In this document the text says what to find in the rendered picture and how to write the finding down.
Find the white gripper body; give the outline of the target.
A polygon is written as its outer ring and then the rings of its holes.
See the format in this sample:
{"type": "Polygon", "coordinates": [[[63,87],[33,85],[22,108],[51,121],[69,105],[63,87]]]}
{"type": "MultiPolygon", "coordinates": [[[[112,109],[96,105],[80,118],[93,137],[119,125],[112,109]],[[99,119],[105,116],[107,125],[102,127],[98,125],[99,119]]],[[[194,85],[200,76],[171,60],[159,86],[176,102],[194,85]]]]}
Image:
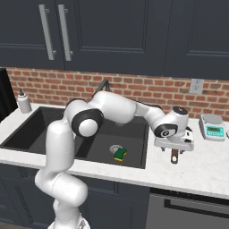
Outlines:
{"type": "Polygon", "coordinates": [[[160,148],[173,148],[178,150],[194,150],[194,143],[173,143],[167,138],[155,138],[154,145],[160,148]]]}

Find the green and yellow sponge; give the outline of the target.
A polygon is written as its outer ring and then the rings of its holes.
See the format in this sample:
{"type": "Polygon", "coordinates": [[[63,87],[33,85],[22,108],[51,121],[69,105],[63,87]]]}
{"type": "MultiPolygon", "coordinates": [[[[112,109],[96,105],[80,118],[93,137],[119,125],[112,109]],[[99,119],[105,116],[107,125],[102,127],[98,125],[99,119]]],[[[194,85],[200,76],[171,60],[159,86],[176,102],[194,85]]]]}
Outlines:
{"type": "Polygon", "coordinates": [[[114,159],[117,161],[123,161],[123,157],[126,155],[127,149],[126,148],[119,148],[114,153],[114,159]]]}

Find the grey sink drain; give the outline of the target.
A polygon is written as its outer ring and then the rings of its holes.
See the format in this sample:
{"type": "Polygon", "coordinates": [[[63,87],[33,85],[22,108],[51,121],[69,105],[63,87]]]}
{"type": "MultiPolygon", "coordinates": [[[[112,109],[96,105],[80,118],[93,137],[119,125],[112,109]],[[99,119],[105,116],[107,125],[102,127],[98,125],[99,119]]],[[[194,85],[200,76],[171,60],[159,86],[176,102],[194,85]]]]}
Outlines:
{"type": "Polygon", "coordinates": [[[109,151],[114,154],[119,148],[122,148],[122,146],[120,146],[120,145],[112,145],[110,147],[109,151]]]}

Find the black sink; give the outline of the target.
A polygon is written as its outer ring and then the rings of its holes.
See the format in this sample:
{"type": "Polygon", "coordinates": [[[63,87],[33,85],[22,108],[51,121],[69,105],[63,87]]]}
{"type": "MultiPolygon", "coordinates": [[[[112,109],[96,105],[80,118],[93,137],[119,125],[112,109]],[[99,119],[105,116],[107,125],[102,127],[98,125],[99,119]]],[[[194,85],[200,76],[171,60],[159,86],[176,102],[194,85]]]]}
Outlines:
{"type": "MultiPolygon", "coordinates": [[[[64,116],[63,108],[40,106],[1,145],[0,148],[45,155],[47,126],[64,116]]],[[[140,116],[118,126],[105,119],[95,137],[75,138],[75,158],[110,165],[144,169],[148,146],[148,124],[140,116]],[[123,161],[115,160],[109,151],[112,145],[127,149],[123,161]]]]}

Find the white kitchen scale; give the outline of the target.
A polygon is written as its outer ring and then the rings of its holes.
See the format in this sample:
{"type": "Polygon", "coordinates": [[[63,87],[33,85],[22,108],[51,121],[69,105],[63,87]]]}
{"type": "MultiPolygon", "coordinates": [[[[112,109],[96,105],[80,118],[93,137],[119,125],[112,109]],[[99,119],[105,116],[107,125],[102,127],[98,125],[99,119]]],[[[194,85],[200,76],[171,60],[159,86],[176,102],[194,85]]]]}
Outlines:
{"type": "Polygon", "coordinates": [[[202,114],[199,118],[199,129],[204,140],[225,140],[226,126],[220,115],[202,114]]]}

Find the grey dishwasher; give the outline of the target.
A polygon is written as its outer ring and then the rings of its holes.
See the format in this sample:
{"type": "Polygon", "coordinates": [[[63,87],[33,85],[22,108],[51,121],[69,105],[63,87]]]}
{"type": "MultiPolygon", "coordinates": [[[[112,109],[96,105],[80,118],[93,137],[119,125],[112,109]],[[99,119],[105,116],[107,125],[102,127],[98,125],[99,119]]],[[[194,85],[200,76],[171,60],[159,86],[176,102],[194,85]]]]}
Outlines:
{"type": "Polygon", "coordinates": [[[164,207],[165,199],[185,199],[229,207],[228,199],[151,188],[146,229],[229,229],[229,218],[206,216],[164,207]]]}

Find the dark lower cupboard door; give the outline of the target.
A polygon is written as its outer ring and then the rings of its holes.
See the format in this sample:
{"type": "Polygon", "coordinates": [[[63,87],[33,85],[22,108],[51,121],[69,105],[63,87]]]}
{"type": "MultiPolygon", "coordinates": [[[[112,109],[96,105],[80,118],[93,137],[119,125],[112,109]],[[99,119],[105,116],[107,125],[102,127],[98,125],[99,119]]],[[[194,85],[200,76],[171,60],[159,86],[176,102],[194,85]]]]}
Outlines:
{"type": "Polygon", "coordinates": [[[22,224],[31,229],[47,229],[54,221],[54,200],[35,185],[38,169],[0,164],[3,181],[22,224]]]}
{"type": "Polygon", "coordinates": [[[145,229],[149,187],[79,176],[89,187],[80,211],[91,229],[145,229]]]}

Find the dark cupboard door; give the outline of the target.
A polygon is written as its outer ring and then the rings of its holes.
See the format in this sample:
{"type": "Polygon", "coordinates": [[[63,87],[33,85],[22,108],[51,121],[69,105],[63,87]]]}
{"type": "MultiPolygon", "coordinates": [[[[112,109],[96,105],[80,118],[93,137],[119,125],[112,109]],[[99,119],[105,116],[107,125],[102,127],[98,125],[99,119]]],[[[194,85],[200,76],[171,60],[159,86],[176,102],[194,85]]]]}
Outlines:
{"type": "Polygon", "coordinates": [[[91,229],[145,229],[149,187],[79,176],[89,187],[80,211],[91,229]]]}
{"type": "Polygon", "coordinates": [[[0,164],[3,181],[22,224],[31,229],[47,229],[54,221],[54,200],[35,185],[38,169],[0,164]]]}
{"type": "Polygon", "coordinates": [[[229,81],[229,0],[173,0],[164,75],[229,81]]]}
{"type": "Polygon", "coordinates": [[[64,69],[55,0],[0,0],[0,66],[64,69]],[[44,4],[55,59],[49,60],[38,6],[44,4]]]}
{"type": "Polygon", "coordinates": [[[66,14],[67,71],[159,76],[172,0],[55,0],[66,14]]]}

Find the black tap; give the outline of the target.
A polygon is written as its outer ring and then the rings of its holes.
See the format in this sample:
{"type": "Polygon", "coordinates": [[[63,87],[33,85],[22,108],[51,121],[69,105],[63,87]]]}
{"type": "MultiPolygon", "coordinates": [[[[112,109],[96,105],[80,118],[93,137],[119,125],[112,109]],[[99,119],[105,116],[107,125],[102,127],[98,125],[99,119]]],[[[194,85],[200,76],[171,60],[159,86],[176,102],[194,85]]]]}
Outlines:
{"type": "Polygon", "coordinates": [[[102,89],[106,89],[109,91],[109,81],[108,79],[103,79],[102,82],[99,84],[97,91],[101,91],[102,89]]]}

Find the white soap dispenser bottle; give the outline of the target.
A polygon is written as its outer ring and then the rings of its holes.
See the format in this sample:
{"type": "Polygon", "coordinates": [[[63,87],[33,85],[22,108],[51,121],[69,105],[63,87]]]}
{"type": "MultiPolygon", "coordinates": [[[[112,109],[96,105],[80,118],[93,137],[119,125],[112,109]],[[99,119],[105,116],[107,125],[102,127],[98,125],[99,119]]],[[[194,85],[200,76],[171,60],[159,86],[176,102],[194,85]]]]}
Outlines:
{"type": "Polygon", "coordinates": [[[23,114],[27,114],[32,111],[29,97],[22,89],[20,89],[20,93],[18,95],[18,104],[23,114]]]}

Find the black appliance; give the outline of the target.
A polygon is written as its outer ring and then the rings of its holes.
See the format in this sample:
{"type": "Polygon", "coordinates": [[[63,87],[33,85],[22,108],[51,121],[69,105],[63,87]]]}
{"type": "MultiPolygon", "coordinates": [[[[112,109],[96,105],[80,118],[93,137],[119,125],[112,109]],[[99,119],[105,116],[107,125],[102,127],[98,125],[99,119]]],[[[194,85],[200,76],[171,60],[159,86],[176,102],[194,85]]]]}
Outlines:
{"type": "Polygon", "coordinates": [[[0,122],[18,108],[7,70],[0,68],[0,122]]]}

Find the white wall socket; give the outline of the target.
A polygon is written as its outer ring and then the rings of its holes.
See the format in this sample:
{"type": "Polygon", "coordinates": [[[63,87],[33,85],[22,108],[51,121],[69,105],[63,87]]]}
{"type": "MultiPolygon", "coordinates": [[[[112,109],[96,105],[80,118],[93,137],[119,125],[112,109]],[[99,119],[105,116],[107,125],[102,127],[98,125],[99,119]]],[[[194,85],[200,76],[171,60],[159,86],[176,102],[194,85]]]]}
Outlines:
{"type": "Polygon", "coordinates": [[[192,79],[189,92],[192,94],[201,94],[203,90],[203,79],[192,79]]]}

